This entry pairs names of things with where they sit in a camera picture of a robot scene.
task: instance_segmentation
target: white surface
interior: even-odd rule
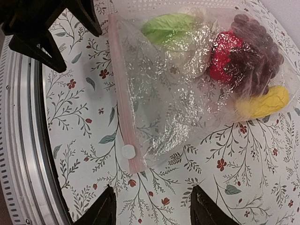
[[[123,1],[135,1],[143,8],[144,3],[161,0]],[[95,0],[95,8],[105,35],[95,38],[87,32],[79,36],[83,27],[76,19],[71,21],[70,13],[60,16],[51,29],[64,49],[68,71],[58,75],[46,70],[47,115],[52,149],[58,150],[55,163],[61,189],[72,219],[78,220],[110,184],[117,194],[118,225],[188,225],[191,188],[200,184],[240,224],[299,224],[299,104],[291,113],[276,113],[268,121],[224,127],[202,144],[191,143],[144,173],[130,175],[122,170],[120,149],[124,144],[103,15],[112,4],[102,2]],[[247,2],[253,6],[236,7],[264,18],[267,30],[300,74],[300,51],[277,22],[283,22],[283,17],[275,20],[257,0]]]
[[[300,47],[300,1],[299,0],[261,0],[277,18],[295,44]]]

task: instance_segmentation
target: white round button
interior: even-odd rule
[[[125,145],[121,149],[122,155],[127,159],[133,159],[135,157],[135,147],[133,145]]]

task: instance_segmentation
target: ziplock seal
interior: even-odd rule
[[[135,157],[128,160],[129,171],[134,174],[144,171],[146,169],[146,165],[143,162],[140,145],[135,133],[135,124],[132,116],[130,97],[126,82],[126,69],[124,66],[124,59],[122,57],[123,54],[118,35],[118,25],[116,14],[109,15],[108,38],[112,59],[112,69],[116,84],[118,109],[120,112],[120,128],[123,134],[124,144],[132,145],[135,148]]]

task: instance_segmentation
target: yellow fruit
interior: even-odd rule
[[[267,95],[250,99],[239,99],[235,107],[245,119],[256,119],[276,113],[288,103],[288,90],[282,86],[274,86],[270,88]]]

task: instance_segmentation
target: bunch of grapes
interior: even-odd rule
[[[236,15],[231,28],[244,41],[242,48],[231,50],[231,61],[225,68],[235,77],[235,92],[249,96],[267,94],[270,80],[284,63],[277,44],[257,20],[250,20],[246,15]]]

